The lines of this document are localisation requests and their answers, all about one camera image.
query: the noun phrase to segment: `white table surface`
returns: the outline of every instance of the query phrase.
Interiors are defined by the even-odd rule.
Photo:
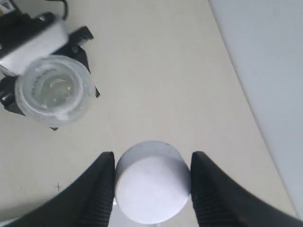
[[[0,109],[0,220],[58,194],[103,151],[163,140],[190,164],[205,151],[250,192],[295,215],[206,0],[73,0],[69,30],[88,25],[101,92],[79,122],[53,132]],[[59,3],[16,0],[36,15]],[[162,226],[197,226],[189,202]]]

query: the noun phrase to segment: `transparent container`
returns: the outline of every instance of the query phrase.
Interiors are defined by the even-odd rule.
[[[22,112],[50,127],[81,118],[96,95],[91,75],[71,58],[51,55],[33,62],[15,85]]]

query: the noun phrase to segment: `white cylindrical object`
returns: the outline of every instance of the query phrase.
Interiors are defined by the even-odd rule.
[[[116,169],[116,201],[131,220],[157,224],[178,214],[190,195],[190,172],[171,145],[148,141],[130,148]]]

